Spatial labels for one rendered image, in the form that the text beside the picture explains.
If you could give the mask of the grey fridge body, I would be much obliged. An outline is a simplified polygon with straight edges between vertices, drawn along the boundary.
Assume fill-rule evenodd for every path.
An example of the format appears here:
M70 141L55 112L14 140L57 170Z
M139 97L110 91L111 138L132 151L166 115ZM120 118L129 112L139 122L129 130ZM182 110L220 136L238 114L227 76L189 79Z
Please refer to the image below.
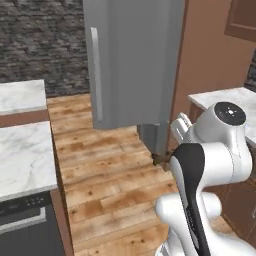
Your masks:
M139 139L152 154L164 155L167 151L168 123L137 126Z

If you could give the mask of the black dishwasher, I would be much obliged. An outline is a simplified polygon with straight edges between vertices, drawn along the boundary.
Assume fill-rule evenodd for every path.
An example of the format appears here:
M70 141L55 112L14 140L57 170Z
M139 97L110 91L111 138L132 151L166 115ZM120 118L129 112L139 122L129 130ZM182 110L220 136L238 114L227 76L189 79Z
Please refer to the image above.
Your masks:
M0 234L0 256L65 256L50 192L41 192L0 202L0 225L40 214L46 221Z

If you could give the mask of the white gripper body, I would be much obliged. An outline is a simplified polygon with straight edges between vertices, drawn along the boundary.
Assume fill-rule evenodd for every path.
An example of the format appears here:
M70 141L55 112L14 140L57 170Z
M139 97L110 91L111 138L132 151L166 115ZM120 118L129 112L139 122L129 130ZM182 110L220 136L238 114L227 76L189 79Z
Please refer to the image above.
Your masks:
M180 112L177 118L170 124L171 132L179 144L183 142L184 136L191 126L190 119L183 112Z

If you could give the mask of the brown base cupboard run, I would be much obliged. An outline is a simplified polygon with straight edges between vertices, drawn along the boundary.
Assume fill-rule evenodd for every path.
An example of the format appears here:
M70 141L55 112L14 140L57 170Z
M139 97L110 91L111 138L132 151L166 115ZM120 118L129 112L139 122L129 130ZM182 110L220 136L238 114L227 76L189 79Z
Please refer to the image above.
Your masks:
M195 122L195 135L203 142L220 135L219 141L235 151L240 163L235 181L209 191L221 198L224 219L234 232L256 249L256 180L250 177L256 170L256 148L246 141L244 111L230 102L218 102L205 110L192 104L189 117Z

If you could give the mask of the grey fridge door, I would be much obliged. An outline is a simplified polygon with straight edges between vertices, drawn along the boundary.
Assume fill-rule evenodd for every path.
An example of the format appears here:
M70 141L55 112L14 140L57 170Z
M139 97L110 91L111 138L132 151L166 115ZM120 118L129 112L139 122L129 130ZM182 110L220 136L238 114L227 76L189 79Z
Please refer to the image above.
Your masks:
M83 0L93 115L100 130L170 117L185 0ZM90 27L99 36L103 120L98 121Z

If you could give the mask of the brown wall cupboard door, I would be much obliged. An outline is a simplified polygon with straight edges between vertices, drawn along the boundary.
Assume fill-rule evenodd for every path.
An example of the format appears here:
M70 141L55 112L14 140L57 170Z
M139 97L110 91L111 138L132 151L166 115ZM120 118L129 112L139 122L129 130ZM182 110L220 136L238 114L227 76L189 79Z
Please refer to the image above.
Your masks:
M231 0L225 34L256 43L256 0Z

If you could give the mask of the brown island cabinet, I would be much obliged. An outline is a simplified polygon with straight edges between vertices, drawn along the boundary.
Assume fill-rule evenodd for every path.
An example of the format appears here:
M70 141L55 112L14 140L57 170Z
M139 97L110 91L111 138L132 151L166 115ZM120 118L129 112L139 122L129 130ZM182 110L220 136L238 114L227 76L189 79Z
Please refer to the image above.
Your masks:
M47 109L32 112L8 114L0 116L0 127L11 127L15 125L39 123L49 120L50 117ZM65 256L74 256L67 203L55 142L52 142L52 146L54 153L55 176L57 178L57 188L50 190L51 202L58 224L58 230L62 240Z

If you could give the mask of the brown fridge housing panel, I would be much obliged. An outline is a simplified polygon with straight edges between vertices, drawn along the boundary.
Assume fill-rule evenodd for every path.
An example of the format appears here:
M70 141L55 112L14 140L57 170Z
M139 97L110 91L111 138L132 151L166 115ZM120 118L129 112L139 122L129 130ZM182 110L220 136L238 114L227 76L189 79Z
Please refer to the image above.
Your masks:
M256 43L225 34L230 5L231 0L186 0L172 118L190 111L190 94L244 84Z

